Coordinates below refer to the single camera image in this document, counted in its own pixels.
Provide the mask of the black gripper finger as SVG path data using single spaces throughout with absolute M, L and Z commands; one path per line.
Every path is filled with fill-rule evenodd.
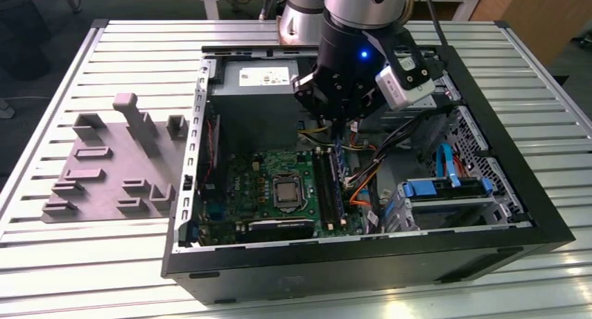
M 339 138 L 343 137 L 346 123 L 365 119 L 383 104 L 383 96 L 375 89 L 369 90 L 365 94 L 353 94 L 343 101 L 339 118 Z
M 339 75 L 313 71 L 291 80 L 294 98 L 317 120 L 330 122 L 329 138 L 339 138 Z

